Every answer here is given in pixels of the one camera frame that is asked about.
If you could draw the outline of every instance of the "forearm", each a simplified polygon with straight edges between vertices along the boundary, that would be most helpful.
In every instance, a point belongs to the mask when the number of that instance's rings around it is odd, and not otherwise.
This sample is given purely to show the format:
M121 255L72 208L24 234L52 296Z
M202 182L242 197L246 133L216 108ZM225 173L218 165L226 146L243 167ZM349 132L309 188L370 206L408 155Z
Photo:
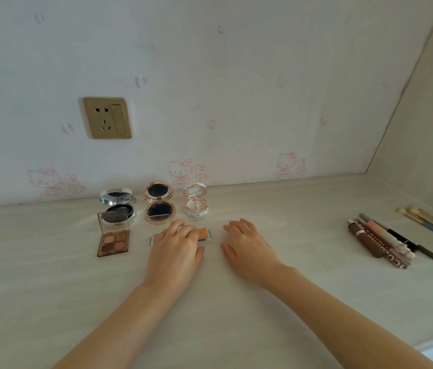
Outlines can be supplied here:
M345 369L433 368L423 354L294 268L280 268L265 287L307 324Z
M138 286L53 368L127 367L175 300L170 294Z

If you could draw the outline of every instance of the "gold wall socket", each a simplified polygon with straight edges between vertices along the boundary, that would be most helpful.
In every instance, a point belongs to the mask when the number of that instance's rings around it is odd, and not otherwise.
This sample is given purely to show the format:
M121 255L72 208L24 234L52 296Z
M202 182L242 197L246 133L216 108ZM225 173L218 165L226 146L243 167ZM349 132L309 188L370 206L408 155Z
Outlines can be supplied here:
M83 103L93 138L131 138L125 98L85 97Z

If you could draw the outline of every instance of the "table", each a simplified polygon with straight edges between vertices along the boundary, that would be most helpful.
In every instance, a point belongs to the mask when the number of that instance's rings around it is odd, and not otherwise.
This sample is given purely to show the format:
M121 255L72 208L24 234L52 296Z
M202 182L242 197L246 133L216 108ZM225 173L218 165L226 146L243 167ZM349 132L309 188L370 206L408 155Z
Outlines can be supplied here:
M141 282L150 235L166 225L146 223L136 197L129 252L104 258L97 198L0 207L0 368L52 366ZM433 260L396 269L347 229L365 212L433 251L433 233L394 212L413 199L367 175L212 187L205 198L209 214L194 224L213 238L199 273L133 367L339 367L286 306L229 268L222 226L240 217L287 265L404 341L433 338ZM170 201L192 223L180 190Z

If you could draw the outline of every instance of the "white wallpaper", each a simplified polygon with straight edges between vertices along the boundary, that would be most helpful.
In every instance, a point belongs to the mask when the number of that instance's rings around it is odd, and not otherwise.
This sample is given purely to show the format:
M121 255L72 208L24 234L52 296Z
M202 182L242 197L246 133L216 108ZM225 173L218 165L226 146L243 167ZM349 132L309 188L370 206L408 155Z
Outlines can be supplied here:
M0 204L361 173L433 0L0 0ZM93 140L84 96L125 97Z

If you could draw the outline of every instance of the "person's left hand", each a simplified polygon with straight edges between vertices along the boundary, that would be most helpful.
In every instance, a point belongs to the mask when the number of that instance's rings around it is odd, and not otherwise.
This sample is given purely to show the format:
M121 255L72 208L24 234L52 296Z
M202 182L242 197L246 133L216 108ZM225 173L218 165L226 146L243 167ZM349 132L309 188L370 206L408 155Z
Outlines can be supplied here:
M155 237L143 285L178 298L195 275L204 250L198 248L195 226L182 220L171 222Z

